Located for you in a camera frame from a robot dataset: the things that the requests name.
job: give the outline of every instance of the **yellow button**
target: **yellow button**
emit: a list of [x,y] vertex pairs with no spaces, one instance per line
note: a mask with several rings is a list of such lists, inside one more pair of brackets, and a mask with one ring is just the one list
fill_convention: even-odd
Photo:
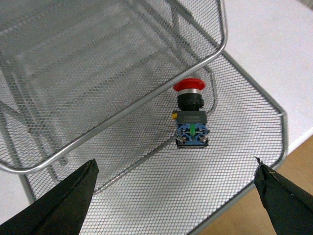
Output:
[[172,113],[172,119],[176,120],[177,119],[177,113]]

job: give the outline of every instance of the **mesh basket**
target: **mesh basket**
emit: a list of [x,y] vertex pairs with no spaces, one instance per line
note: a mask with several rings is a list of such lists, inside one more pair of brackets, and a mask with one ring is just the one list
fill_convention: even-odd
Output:
[[[95,158],[81,234],[195,231],[251,183],[253,156],[284,156],[283,110],[221,55],[222,2],[30,1],[0,15],[0,167],[33,173],[38,199]],[[176,148],[171,87],[186,76],[207,85],[206,149]]]

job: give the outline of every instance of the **white table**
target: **white table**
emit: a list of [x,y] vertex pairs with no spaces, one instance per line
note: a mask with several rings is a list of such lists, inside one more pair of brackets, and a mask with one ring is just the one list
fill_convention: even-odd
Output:
[[[225,0],[227,52],[288,114],[289,152],[313,134],[313,12],[295,0]],[[0,224],[29,205],[0,171]]]

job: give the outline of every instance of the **wooden floor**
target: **wooden floor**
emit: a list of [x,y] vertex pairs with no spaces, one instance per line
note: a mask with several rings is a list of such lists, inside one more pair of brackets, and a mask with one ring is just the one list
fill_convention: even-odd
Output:
[[[313,136],[287,156],[277,171],[313,194]],[[216,219],[201,235],[276,235],[254,188]]]

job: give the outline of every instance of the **mesh desk organizer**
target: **mesh desk organizer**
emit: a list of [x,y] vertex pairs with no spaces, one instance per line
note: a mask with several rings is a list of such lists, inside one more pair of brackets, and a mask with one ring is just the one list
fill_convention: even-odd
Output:
[[[223,49],[218,0],[5,2],[0,168],[34,201],[87,160],[81,234],[197,233],[287,148],[283,109]],[[206,82],[209,146],[177,149],[177,94]]]

